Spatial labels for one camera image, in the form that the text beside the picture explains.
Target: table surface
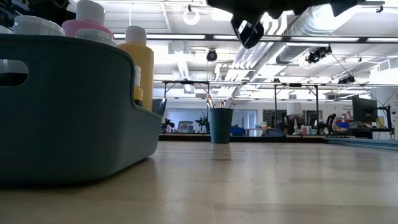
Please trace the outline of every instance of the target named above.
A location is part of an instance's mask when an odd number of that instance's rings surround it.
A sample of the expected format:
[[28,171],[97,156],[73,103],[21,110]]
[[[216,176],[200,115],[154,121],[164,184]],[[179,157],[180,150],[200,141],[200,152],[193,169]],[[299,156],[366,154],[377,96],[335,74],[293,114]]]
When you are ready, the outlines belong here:
[[331,144],[159,142],[104,181],[0,189],[0,223],[391,224],[398,152]]

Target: computer monitor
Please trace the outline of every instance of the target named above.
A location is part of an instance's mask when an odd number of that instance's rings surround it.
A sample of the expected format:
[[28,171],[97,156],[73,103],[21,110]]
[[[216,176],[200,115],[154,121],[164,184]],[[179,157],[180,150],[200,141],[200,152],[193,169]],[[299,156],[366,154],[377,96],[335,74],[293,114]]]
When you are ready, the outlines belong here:
[[362,99],[359,96],[352,97],[355,121],[376,122],[377,101]]

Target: gray plastic caddy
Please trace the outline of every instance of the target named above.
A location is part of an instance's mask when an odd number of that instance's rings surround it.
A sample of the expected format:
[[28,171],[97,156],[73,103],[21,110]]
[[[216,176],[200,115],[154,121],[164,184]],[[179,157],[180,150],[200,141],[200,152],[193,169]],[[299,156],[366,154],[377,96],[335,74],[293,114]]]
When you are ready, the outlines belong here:
[[0,183],[102,179],[155,152],[163,114],[134,104],[127,53],[69,37],[3,34],[0,59],[29,68],[24,84],[0,86]]

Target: pink bottle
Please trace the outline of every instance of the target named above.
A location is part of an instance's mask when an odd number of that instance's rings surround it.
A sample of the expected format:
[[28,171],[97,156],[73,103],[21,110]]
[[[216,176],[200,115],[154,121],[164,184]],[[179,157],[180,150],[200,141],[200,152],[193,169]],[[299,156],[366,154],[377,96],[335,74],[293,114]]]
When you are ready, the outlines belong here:
[[80,29],[96,29],[113,36],[113,33],[104,27],[104,23],[104,7],[93,1],[80,0],[77,3],[76,19],[65,21],[62,28],[67,37],[75,37]]

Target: security camera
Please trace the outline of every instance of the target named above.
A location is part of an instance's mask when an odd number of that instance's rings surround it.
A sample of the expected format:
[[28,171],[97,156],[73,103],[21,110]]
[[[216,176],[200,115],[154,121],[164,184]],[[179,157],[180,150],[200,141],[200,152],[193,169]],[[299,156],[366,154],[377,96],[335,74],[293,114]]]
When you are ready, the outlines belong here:
[[210,49],[207,53],[207,61],[208,62],[215,62],[217,61],[217,53],[215,49]]

